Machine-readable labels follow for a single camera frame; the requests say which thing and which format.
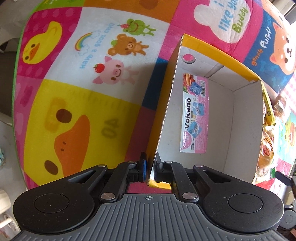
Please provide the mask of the pink Volcano snack packet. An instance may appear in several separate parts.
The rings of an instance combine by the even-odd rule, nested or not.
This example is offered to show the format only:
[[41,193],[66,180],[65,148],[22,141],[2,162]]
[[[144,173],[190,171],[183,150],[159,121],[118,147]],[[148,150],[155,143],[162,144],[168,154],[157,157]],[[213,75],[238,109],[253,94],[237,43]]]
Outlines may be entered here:
[[180,152],[204,154],[209,121],[208,79],[183,75],[183,106]]

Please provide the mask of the round bread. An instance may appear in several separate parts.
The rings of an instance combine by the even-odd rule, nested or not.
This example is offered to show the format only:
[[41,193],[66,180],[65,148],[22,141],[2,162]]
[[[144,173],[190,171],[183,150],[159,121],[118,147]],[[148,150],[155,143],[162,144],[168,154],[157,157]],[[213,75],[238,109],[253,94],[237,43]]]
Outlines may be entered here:
[[264,126],[258,156],[257,168],[271,167],[275,158],[275,126]]

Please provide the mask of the yellow cardboard box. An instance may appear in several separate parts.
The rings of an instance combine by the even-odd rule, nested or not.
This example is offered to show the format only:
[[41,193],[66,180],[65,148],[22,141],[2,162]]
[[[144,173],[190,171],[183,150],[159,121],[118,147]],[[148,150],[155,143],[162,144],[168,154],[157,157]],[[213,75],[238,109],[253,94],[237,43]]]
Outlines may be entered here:
[[252,182],[263,135],[263,94],[262,80],[253,71],[184,34],[166,68],[148,163],[160,156]]

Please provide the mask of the yellow snack bar wrapper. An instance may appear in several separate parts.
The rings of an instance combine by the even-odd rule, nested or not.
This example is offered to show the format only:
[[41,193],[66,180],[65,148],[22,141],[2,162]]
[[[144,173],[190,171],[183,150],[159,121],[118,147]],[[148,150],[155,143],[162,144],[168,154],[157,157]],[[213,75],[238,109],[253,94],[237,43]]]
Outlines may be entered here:
[[263,93],[263,101],[265,105],[265,115],[264,115],[265,123],[267,126],[272,126],[275,124],[275,115],[273,113],[273,106],[271,104],[269,95],[267,93],[267,90],[264,84],[262,85],[262,93]]

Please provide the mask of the colourful cartoon play mat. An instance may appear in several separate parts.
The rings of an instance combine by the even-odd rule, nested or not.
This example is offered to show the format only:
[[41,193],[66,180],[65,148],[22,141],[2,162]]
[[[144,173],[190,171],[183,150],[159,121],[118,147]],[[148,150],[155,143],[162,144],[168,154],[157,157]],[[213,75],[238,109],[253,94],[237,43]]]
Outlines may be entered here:
[[42,1],[18,47],[13,118],[32,189],[146,152],[181,37],[236,59],[271,92],[295,83],[295,28],[269,1]]

